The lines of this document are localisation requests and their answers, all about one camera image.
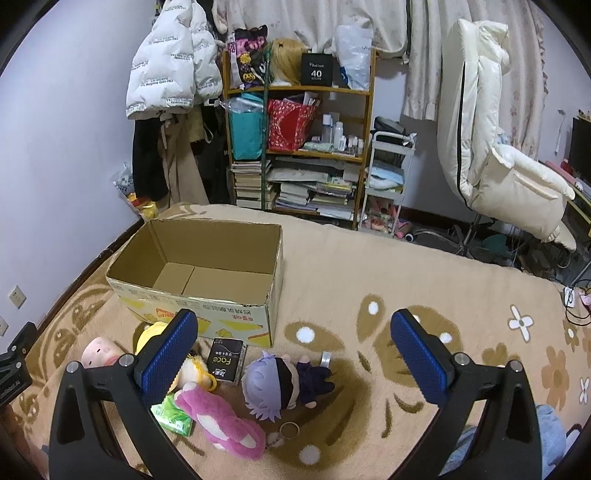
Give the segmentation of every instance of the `white chair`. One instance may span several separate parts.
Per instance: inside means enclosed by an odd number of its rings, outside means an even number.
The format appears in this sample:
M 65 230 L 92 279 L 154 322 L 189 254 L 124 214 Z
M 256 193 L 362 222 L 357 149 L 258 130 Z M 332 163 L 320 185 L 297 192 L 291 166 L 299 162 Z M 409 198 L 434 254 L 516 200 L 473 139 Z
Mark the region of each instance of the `white chair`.
M 502 75 L 510 68 L 508 48 L 504 24 L 458 20 L 448 33 L 437 125 L 439 161 L 451 189 L 478 214 L 476 222 L 486 215 L 574 251 L 573 235 L 561 221 L 573 189 L 550 168 L 496 142 Z M 458 253 L 468 254 L 473 226 L 456 243 Z

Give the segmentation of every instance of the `blue towel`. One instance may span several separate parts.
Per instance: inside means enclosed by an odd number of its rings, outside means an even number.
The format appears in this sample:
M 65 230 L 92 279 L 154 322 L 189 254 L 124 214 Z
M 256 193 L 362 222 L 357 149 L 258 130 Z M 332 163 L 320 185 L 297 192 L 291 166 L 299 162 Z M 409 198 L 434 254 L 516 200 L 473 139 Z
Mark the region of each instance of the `blue towel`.
M 552 407 L 549 405 L 538 405 L 535 410 L 538 416 L 538 423 L 540 424 L 542 478 L 544 479 L 554 470 L 554 467 L 558 465 L 564 456 L 564 451 L 566 450 L 566 432 Z M 476 427 L 468 427 L 462 432 L 460 439 L 457 441 L 456 449 L 447 459 L 441 475 L 455 470 L 462 464 L 475 432 Z

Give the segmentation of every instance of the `metal screw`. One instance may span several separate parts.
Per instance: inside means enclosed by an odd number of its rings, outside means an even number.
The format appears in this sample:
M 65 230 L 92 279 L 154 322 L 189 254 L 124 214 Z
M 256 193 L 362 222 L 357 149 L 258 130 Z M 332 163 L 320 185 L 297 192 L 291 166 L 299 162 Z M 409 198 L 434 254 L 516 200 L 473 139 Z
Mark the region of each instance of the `metal screw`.
M 465 353 L 459 352 L 453 356 L 453 359 L 456 361 L 458 365 L 467 365 L 470 363 L 470 357 L 467 356 Z
M 119 357 L 119 365 L 122 367 L 128 367 L 134 363 L 134 359 L 135 357 L 131 355 L 131 353 L 126 353 L 125 355 L 121 355 L 121 357 Z
M 78 370 L 78 362 L 70 362 L 66 365 L 66 372 L 72 374 Z
M 511 360 L 509 366 L 514 372 L 521 372 L 523 370 L 523 364 L 519 360 Z

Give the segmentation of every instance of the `open cardboard box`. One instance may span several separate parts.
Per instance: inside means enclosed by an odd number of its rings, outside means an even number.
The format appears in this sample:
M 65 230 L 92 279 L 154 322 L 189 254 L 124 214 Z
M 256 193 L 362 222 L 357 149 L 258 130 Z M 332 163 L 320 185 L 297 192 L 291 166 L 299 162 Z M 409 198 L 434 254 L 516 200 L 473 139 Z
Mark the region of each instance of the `open cardboard box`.
M 210 219 L 150 220 L 107 272 L 142 320 L 169 322 L 181 308 L 199 335 L 270 347 L 282 281 L 281 225 Z

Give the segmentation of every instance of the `rolling cart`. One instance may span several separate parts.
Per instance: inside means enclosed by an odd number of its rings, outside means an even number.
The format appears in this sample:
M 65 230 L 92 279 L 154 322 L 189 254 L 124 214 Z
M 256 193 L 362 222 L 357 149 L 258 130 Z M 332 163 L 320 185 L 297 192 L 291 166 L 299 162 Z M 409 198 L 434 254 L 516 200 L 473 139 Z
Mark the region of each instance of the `rolling cart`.
M 411 168 L 413 165 L 413 158 L 415 153 L 415 135 L 406 136 L 394 132 L 377 131 L 371 142 L 371 156 L 367 172 L 364 173 L 365 178 L 365 194 L 363 196 L 363 208 L 359 216 L 358 229 L 362 232 L 374 233 L 388 237 L 394 237 L 398 229 L 398 219 L 400 217 L 400 209 L 404 203 L 405 184 L 409 178 Z M 387 161 L 377 161 L 376 152 L 387 152 L 393 155 L 388 156 Z M 374 164 L 383 166 L 395 174 L 402 175 L 404 182 L 401 186 L 394 189 L 378 190 L 371 186 L 371 172 Z M 375 197 L 378 199 L 389 200 L 394 208 L 393 215 L 385 222 L 386 232 L 373 230 L 363 225 L 365 209 L 368 205 L 368 197 Z

